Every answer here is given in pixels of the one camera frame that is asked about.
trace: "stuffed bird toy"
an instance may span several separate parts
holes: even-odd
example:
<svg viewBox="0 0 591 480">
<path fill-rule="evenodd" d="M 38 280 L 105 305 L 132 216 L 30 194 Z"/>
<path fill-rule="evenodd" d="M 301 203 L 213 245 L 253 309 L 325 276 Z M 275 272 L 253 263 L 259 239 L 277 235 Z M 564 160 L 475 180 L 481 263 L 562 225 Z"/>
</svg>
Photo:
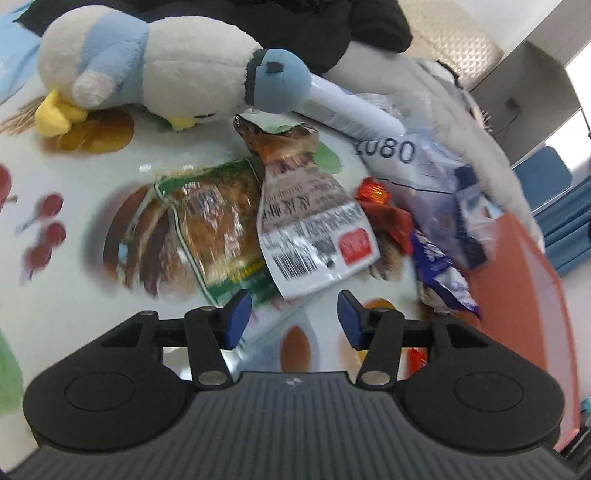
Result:
<svg viewBox="0 0 591 480">
<path fill-rule="evenodd" d="M 264 50 L 237 27 L 205 17 L 147 24 L 101 5 L 56 19 L 41 39 L 39 75 L 51 92 L 35 124 L 46 136 L 88 111 L 141 103 L 175 130 L 243 112 L 293 110 L 311 74 L 287 50 Z"/>
</svg>

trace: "blue snack wrapper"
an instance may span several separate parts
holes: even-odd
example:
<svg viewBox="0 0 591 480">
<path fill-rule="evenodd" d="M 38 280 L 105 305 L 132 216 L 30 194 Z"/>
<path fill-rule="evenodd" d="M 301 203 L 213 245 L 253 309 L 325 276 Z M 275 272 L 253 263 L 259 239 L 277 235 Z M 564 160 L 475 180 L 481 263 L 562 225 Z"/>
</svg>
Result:
<svg viewBox="0 0 591 480">
<path fill-rule="evenodd" d="M 465 310 L 480 317 L 468 282 L 454 268 L 452 259 L 416 229 L 411 240 L 418 279 L 432 289 L 448 308 Z"/>
</svg>

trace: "red label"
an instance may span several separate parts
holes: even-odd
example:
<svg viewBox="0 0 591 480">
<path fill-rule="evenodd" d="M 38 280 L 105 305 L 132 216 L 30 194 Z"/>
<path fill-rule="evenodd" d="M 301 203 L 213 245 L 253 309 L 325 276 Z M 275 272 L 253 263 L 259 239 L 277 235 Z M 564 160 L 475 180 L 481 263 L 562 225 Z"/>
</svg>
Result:
<svg viewBox="0 0 591 480">
<path fill-rule="evenodd" d="M 348 232 L 339 239 L 339 250 L 347 265 L 371 255 L 368 233 L 363 228 Z"/>
</svg>

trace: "blue plush wing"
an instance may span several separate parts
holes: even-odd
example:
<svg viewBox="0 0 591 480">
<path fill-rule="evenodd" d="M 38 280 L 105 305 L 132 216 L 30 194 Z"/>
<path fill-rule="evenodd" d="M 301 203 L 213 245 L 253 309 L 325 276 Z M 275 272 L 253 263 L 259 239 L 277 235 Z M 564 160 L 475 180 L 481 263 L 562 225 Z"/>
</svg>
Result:
<svg viewBox="0 0 591 480">
<path fill-rule="evenodd" d="M 126 103 L 141 100 L 141 71 L 148 24 L 130 15 L 112 11 L 88 31 L 80 58 L 79 75 L 72 98 L 83 108 L 103 105 L 126 79 Z"/>
</svg>

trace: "number 080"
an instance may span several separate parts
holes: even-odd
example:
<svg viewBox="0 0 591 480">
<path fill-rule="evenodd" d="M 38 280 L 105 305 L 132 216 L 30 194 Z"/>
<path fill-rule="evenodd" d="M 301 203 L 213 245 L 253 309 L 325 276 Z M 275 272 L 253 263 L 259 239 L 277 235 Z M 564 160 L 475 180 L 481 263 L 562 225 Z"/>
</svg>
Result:
<svg viewBox="0 0 591 480">
<path fill-rule="evenodd" d="M 402 163 L 411 163 L 414 160 L 416 148 L 414 143 L 409 140 L 399 142 L 395 138 L 387 138 L 383 140 L 382 146 L 380 147 L 381 141 L 372 140 L 367 142 L 358 142 L 355 146 L 358 155 L 367 155 L 373 157 L 379 150 L 379 155 L 382 158 L 392 158 L 398 153 L 398 159 Z"/>
</svg>

